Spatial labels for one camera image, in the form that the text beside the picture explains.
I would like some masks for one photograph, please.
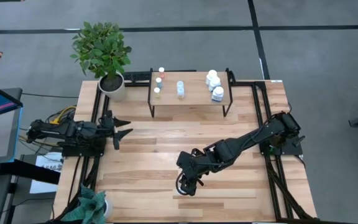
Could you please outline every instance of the white paper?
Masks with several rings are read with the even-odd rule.
[[[38,167],[44,167],[57,172],[61,172],[63,166],[63,164],[60,162],[61,158],[61,152],[49,152],[44,156],[37,156],[37,161],[35,162],[35,165]],[[56,191],[57,185],[55,184],[48,184],[36,180],[33,180],[31,182],[30,194],[40,194]]]

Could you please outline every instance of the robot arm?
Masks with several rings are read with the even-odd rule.
[[[194,196],[196,184],[204,185],[200,180],[203,174],[219,172],[233,165],[242,151],[258,143],[268,141],[271,147],[282,147],[293,142],[293,138],[298,138],[299,130],[292,115],[282,112],[273,115],[261,128],[239,138],[220,140],[204,148],[204,152],[199,149],[193,149],[191,154],[182,151],[177,160],[177,166],[182,169],[176,183],[178,192]]]
[[[27,142],[46,137],[62,139],[58,145],[63,148],[62,156],[102,156],[106,138],[113,138],[115,149],[119,149],[119,141],[133,129],[117,131],[116,127],[130,124],[112,115],[112,111],[99,118],[99,124],[89,121],[73,121],[67,119],[61,124],[44,123],[35,120],[27,130]]]

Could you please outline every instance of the wooden table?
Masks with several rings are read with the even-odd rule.
[[[272,113],[288,111],[283,83],[266,81]],[[97,82],[82,84],[75,119],[89,121]],[[258,128],[251,88],[232,88],[233,106],[222,117],[217,106],[164,106],[151,118],[147,87],[126,88],[127,98],[109,107],[119,119],[134,128],[121,141],[119,151],[111,139],[101,158],[96,190],[105,190],[113,201],[109,222],[251,222],[275,219],[264,158],[259,147],[244,151],[233,166],[203,177],[194,197],[175,190],[180,151],[202,149],[220,139],[236,138]],[[305,168],[294,156],[282,156],[289,191],[310,215],[315,216]],[[60,214],[67,205],[77,158],[65,160],[54,209]],[[76,192],[80,168],[73,192]],[[282,216],[285,207],[277,189]]]
[[[155,106],[222,106],[223,116],[226,117],[233,102],[231,86],[228,82],[226,72],[218,72],[221,79],[221,87],[224,90],[223,99],[220,102],[212,101],[212,93],[205,84],[208,72],[165,72],[165,78],[162,80],[163,87],[160,97],[155,97],[154,88],[157,87],[156,78],[160,77],[159,72],[153,72],[149,88],[149,108],[154,117]],[[182,81],[185,86],[185,97],[177,97],[177,82]]]

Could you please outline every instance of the black metal frame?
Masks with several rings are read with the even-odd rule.
[[[58,184],[60,173],[15,159],[0,164],[0,175],[16,175],[50,184]]]

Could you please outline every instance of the white jar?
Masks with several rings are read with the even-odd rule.
[[[179,99],[183,99],[185,97],[185,89],[183,87],[177,88],[177,96]]]
[[[213,77],[218,77],[218,73],[215,70],[210,70],[206,76],[205,84],[209,86]]]
[[[223,88],[218,86],[212,92],[212,100],[220,102],[223,100]]]
[[[154,95],[156,98],[160,98],[161,94],[160,94],[160,88],[159,87],[155,87],[154,88]]]
[[[213,77],[209,83],[209,91],[212,92],[217,86],[221,86],[221,79],[219,77]]]

